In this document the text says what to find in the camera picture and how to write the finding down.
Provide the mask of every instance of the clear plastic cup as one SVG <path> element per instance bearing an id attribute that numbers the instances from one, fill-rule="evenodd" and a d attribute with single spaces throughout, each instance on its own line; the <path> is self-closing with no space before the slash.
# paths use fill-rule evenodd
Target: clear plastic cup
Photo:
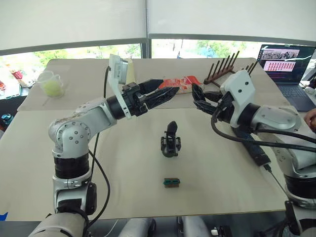
<path id="1" fill-rule="evenodd" d="M 44 71 L 39 75 L 38 84 L 49 97 L 61 97 L 64 94 L 63 83 L 59 75 L 51 71 Z"/>

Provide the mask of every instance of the table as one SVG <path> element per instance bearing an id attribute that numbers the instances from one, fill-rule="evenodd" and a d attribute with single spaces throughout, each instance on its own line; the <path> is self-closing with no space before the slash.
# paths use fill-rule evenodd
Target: table
<path id="1" fill-rule="evenodd" d="M 60 67 L 61 74 L 72 67 L 66 67 L 67 61 L 64 66 L 59 60 L 52 62 L 58 62 L 55 67 Z M 95 63 L 104 67 L 104 62 L 95 60 L 73 60 L 71 63 L 84 66 L 88 61 L 91 63 L 89 68 L 94 68 Z M 183 76 L 189 75 L 189 65 L 195 68 L 194 75 L 199 73 L 201 78 L 204 72 L 201 73 L 198 67 L 201 63 L 206 67 L 210 62 L 202 60 L 194 64 L 194 60 L 187 59 L 154 61 L 152 64 L 150 60 L 139 63 L 134 60 L 138 82 L 150 78 L 150 71 L 153 71 L 153 77 L 181 76 L 173 70 L 181 71 Z M 157 64 L 164 65 L 164 70 L 155 71 L 153 66 Z M 80 69 L 72 68 L 71 72 L 74 71 Z M 258 91 L 258 103 L 288 104 L 261 68 L 257 67 L 252 76 Z M 101 78 L 91 77 L 91 81 L 94 83 L 89 87 L 96 87 L 97 93 L 101 93 Z M 62 103 L 46 101 L 44 105 L 42 101 L 36 103 L 33 100 L 35 96 L 32 95 L 36 94 L 34 86 L 28 97 L 31 99 L 26 99 L 0 140 L 0 178 L 4 181 L 0 182 L 0 213 L 8 211 L 7 220 L 42 220 L 47 213 L 53 212 L 53 142 L 47 129 L 54 119 L 69 115 L 72 107 L 78 105 L 81 94 L 76 93 L 84 90 L 82 84 L 78 85 L 81 87 L 75 90 L 75 100 L 67 101 L 70 98 L 66 96 Z M 85 101 L 92 95 L 95 97 L 96 94 L 85 94 Z M 164 108 L 151 110 L 131 120 L 122 119 L 117 126 L 101 133 L 97 157 L 111 183 L 110 202 L 101 218 L 283 210 L 286 197 L 272 176 L 254 165 L 241 144 L 216 135 L 210 129 L 210 116 L 185 103 L 189 99 L 192 101 L 191 95 L 179 95 L 178 98 Z M 178 123 L 177 135 L 181 137 L 182 149 L 178 157 L 166 158 L 160 151 L 160 137 L 172 120 Z M 218 127 L 223 132 L 232 133 L 226 124 L 219 123 Z M 272 160 L 275 176 L 284 185 L 272 150 L 264 150 Z M 180 187 L 166 189 L 162 183 L 168 177 L 179 178 Z M 93 181 L 98 186 L 98 213 L 106 196 L 106 185 L 98 169 Z"/>
<path id="2" fill-rule="evenodd" d="M 133 59 L 137 83 L 148 79 L 182 78 L 194 75 L 201 82 L 207 77 L 210 66 L 218 59 Z M 255 62 L 254 58 L 238 58 L 235 70 L 244 68 Z M 53 59 L 47 64 L 47 70 L 59 74 L 64 82 L 66 92 L 60 99 L 48 98 L 38 85 L 34 85 L 30 95 L 20 106 L 20 111 L 32 110 L 74 110 L 80 104 L 103 96 L 103 83 L 108 59 Z M 223 83 L 230 73 L 217 82 Z M 257 104 L 289 105 L 275 83 L 257 64 L 252 72 L 253 83 L 257 94 Z M 209 84 L 205 90 L 217 91 L 218 88 Z M 107 96 L 113 93 L 107 86 Z M 158 108 L 195 108 L 191 94 L 178 95 Z"/>

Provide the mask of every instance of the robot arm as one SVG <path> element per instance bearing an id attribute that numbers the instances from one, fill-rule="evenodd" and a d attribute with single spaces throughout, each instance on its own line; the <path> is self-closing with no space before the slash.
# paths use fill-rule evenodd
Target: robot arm
<path id="1" fill-rule="evenodd" d="M 114 92 L 79 106 L 67 118 L 54 121 L 49 137 L 55 143 L 53 176 L 55 214 L 42 221 L 29 237 L 82 237 L 86 234 L 88 215 L 96 210 L 96 185 L 91 182 L 88 143 L 92 137 L 114 126 L 117 120 L 140 116 L 168 100 L 178 87 L 155 91 L 163 80 L 151 79 L 141 84 L 125 84 L 127 62 L 110 55 L 108 82 Z"/>
<path id="2" fill-rule="evenodd" d="M 287 108 L 253 104 L 255 88 L 246 70 L 231 75 L 220 90 L 220 93 L 203 93 L 200 87 L 194 85 L 193 98 L 197 108 L 212 115 L 211 124 L 214 131 L 231 140 L 241 141 L 217 130 L 217 120 L 248 133 L 266 131 L 257 134 L 265 144 L 256 142 L 257 145 L 273 146 L 279 167 L 284 173 L 285 190 L 290 200 L 285 203 L 286 215 L 291 231 L 298 235 L 316 228 L 315 134 L 309 129 L 303 131 L 302 135 L 309 137 L 309 141 L 273 134 L 280 131 L 301 132 L 301 118 L 297 112 Z M 208 103 L 206 99 L 217 103 L 217 106 Z"/>

